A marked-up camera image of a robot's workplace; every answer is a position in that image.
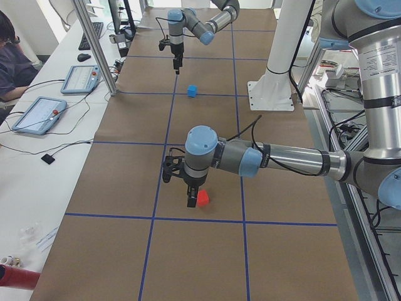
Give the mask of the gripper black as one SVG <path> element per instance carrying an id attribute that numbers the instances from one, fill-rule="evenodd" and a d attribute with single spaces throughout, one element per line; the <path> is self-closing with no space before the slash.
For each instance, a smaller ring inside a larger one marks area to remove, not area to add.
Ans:
<path id="1" fill-rule="evenodd" d="M 187 187 L 187 207 L 195 208 L 197 204 L 197 197 L 199 187 L 202 186 L 207 178 L 207 174 L 202 177 L 194 177 L 184 171 L 184 182 L 188 185 Z"/>
<path id="2" fill-rule="evenodd" d="M 184 45 L 183 44 L 171 44 L 171 52 L 174 55 L 173 66 L 177 75 L 180 74 L 180 68 L 182 67 L 182 59 L 184 55 Z"/>

